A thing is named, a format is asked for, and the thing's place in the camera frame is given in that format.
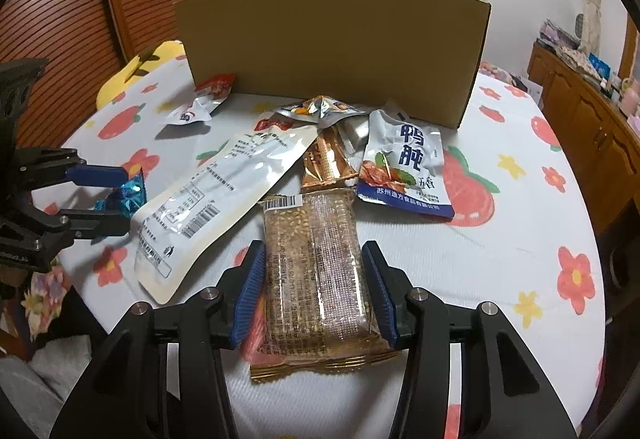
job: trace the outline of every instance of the snack package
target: snack package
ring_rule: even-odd
[[[360,199],[452,218],[443,168],[437,128],[393,119],[382,110],[370,114],[369,143],[358,180]]]
[[[320,130],[351,115],[366,114],[364,110],[354,108],[329,96],[316,96],[303,102],[286,104],[274,108],[273,112],[290,117],[290,119],[316,123]]]
[[[358,172],[351,167],[344,156],[338,132],[334,126],[322,130],[306,150],[303,161],[305,176],[300,186],[303,192],[335,186],[358,176]]]
[[[231,92],[235,74],[217,74],[196,87],[196,98],[174,109],[166,117],[166,124],[189,124],[208,121],[220,103]]]
[[[118,210],[131,218],[146,203],[145,179],[142,170],[119,188],[114,188],[106,199],[98,200],[94,210]]]
[[[318,362],[352,368],[371,362],[368,355],[395,354],[370,307],[354,196],[350,188],[336,188],[262,203],[265,330],[257,350],[267,361],[252,359],[252,379]]]
[[[207,165],[176,181],[136,213],[134,271],[164,304],[191,265],[284,175],[316,139],[314,125],[261,119],[233,136]]]
[[[366,111],[367,115],[354,115],[336,124],[344,149],[349,156],[364,149],[369,140],[369,114],[375,109],[363,107],[362,110]],[[409,116],[393,99],[389,99],[382,110],[394,119],[409,120]]]

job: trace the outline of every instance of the gray cloth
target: gray cloth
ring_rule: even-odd
[[[63,405],[58,395],[16,356],[0,358],[0,387],[33,433],[48,439]]]
[[[29,366],[62,401],[66,401],[89,361],[89,336],[72,336],[47,343],[36,351]]]
[[[88,336],[52,340],[29,364],[0,358],[0,387],[23,421],[40,439],[51,429],[80,375],[91,360]]]

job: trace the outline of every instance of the gold wrapper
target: gold wrapper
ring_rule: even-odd
[[[322,130],[304,153],[303,161],[305,176],[300,188],[303,192],[332,188],[358,175],[347,162],[334,126]]]
[[[343,374],[359,371],[366,365],[375,365],[399,356],[401,351],[391,349],[380,350],[362,356],[351,356],[340,359],[321,359],[313,363],[279,363],[277,365],[251,365],[249,375],[254,383],[265,383],[286,377],[292,372],[314,371],[322,374]]]
[[[264,206],[266,332],[258,351],[298,366],[387,352],[370,307],[353,190],[298,198]]]

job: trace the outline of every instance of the blue shiny wrapper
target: blue shiny wrapper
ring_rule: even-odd
[[[142,171],[129,179],[104,200],[95,203],[95,210],[118,210],[122,215],[131,218],[146,203],[145,180]]]

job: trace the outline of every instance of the white snack bag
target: white snack bag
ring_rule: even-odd
[[[174,295],[191,265],[284,175],[318,136],[316,125],[261,119],[238,133],[206,166],[176,181],[134,218],[134,272],[159,304]]]
[[[231,92],[235,74],[217,74],[196,87],[196,98],[175,108],[164,120],[165,124],[189,124],[208,121],[213,112]]]
[[[420,128],[382,110],[369,115],[369,142],[358,178],[360,199],[453,218],[443,168],[440,130]]]

